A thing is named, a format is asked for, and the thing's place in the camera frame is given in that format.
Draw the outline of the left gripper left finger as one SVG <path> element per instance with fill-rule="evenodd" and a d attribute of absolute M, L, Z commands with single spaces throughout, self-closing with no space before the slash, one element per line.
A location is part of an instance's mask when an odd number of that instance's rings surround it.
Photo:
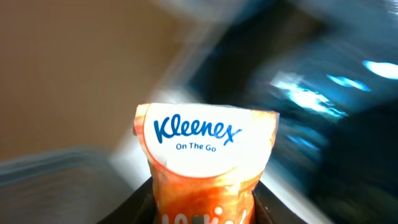
<path fill-rule="evenodd" d="M 120 206 L 98 224 L 152 224 L 155 220 L 155 200 L 152 177 L 145 181 Z"/>

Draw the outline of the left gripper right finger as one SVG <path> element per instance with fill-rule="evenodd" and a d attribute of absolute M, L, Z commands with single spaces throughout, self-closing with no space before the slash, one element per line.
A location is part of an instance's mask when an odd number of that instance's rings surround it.
<path fill-rule="evenodd" d="M 287 208 L 262 182 L 252 191 L 255 224 L 306 224 Z"/>

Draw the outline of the orange Kleenex tissue pack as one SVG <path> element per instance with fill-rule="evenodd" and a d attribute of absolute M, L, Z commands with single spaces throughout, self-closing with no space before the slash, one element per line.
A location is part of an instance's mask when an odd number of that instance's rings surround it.
<path fill-rule="evenodd" d="M 156 223 L 254 223 L 254 189 L 279 114 L 205 104 L 141 104 L 134 128 L 152 175 Z"/>

